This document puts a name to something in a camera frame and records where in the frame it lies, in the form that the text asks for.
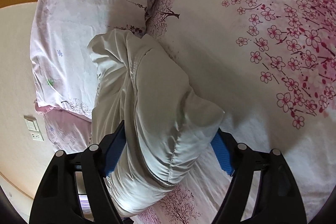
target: bed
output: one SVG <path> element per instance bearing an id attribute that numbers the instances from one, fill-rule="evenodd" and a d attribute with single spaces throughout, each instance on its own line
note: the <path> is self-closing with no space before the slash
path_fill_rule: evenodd
<path id="1" fill-rule="evenodd" d="M 37 108 L 46 117 L 57 110 L 90 123 L 99 87 L 86 45 L 111 28 L 146 32 L 198 96 L 225 110 L 223 130 L 254 150 L 283 152 L 312 220 L 336 184 L 336 0 L 126 0 L 119 11 L 113 3 L 39 0 L 31 35 Z M 51 136 L 56 118 L 46 121 Z M 71 135 L 73 143 L 85 140 L 74 152 L 90 144 L 89 126 Z M 209 147 L 173 192 L 134 219 L 210 223 L 229 183 Z M 257 185 L 258 174 L 245 218 Z"/>

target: blue gripper pad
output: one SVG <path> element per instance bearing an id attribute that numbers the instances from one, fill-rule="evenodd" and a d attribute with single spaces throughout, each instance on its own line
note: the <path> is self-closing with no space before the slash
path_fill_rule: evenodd
<path id="1" fill-rule="evenodd" d="M 234 168 L 231 165 L 229 150 L 227 149 L 221 136 L 219 135 L 219 130 L 217 131 L 215 137 L 212 139 L 211 146 L 213 151 L 215 152 L 215 155 L 222 170 L 224 170 L 231 176 L 233 174 Z"/>
<path id="2" fill-rule="evenodd" d="M 115 138 L 107 153 L 105 155 L 105 169 L 104 172 L 106 176 L 112 173 L 117 166 L 118 160 L 124 147 L 126 145 L 126 136 L 125 136 L 125 128 L 123 127 L 121 130 L 115 132 Z"/>

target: round metal joint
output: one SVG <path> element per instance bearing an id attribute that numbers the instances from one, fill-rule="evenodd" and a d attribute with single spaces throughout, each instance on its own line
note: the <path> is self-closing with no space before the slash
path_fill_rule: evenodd
<path id="1" fill-rule="evenodd" d="M 280 156 L 281 155 L 281 152 L 279 149 L 273 149 L 272 150 L 272 153 L 275 155 L 275 156 Z"/>
<path id="2" fill-rule="evenodd" d="M 63 151 L 63 150 L 58 150 L 58 151 L 55 153 L 56 157 L 61 157 L 61 156 L 63 156 L 63 154 L 64 154 L 64 151 Z"/>
<path id="3" fill-rule="evenodd" d="M 238 149 L 239 149 L 239 150 L 246 150 L 246 149 L 247 149 L 247 145 L 244 144 L 244 143 L 239 143 L 239 144 L 238 144 Z"/>
<path id="4" fill-rule="evenodd" d="M 99 148 L 98 144 L 93 144 L 93 145 L 90 145 L 90 147 L 89 147 L 90 151 L 96 151 L 96 150 L 98 150 L 98 148 Z"/>

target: brown tree print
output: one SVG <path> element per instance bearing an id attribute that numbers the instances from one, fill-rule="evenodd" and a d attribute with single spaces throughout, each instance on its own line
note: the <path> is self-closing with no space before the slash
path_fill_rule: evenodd
<path id="1" fill-rule="evenodd" d="M 174 0 L 157 0 L 152 17 L 148 20 L 147 27 L 149 33 L 159 38 L 167 30 L 166 19 L 168 17 L 179 18 L 180 14 L 172 11 Z"/>
<path id="2" fill-rule="evenodd" d="M 190 224 L 192 219 L 197 219 L 201 216 L 196 211 L 193 194 L 180 184 L 160 200 L 158 204 L 171 223 Z"/>
<path id="3" fill-rule="evenodd" d="M 143 213 L 137 215 L 142 224 L 161 224 L 160 219 L 157 217 L 155 210 L 149 207 Z"/>

